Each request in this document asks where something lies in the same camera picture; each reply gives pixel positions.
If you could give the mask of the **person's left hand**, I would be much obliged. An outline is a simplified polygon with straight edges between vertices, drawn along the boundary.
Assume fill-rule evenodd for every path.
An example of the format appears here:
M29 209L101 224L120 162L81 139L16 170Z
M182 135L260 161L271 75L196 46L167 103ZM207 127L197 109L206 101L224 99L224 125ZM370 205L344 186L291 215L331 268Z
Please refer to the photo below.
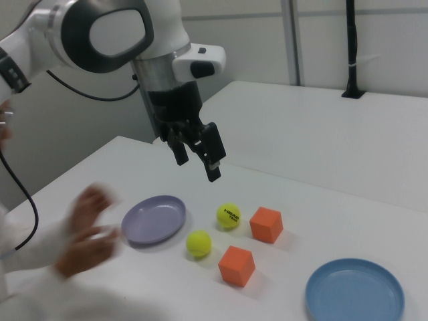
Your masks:
M86 187L73 202L69 217L71 232L78 234L94 227L102 212L114 202L114 195L106 187L99 184Z

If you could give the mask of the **person's right hand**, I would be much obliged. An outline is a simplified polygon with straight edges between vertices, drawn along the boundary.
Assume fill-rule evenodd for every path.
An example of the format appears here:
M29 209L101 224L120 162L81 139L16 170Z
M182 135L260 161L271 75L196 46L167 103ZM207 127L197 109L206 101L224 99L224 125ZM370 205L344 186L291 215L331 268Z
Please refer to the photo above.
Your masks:
M117 228L86 229L77 234L53 269L65 279L88 271L113 257L119 238Z

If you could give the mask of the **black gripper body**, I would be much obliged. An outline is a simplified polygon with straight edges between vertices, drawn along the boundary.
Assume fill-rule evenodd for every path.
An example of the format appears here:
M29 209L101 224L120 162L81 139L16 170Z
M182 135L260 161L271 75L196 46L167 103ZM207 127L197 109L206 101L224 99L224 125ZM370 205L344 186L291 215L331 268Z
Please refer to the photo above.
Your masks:
M199 118L202 107L201 95L196 81L187 82L166 91L148 92L154 108L155 124L163 142L168 140L170 130L180 132L185 140L197 143L205 125Z

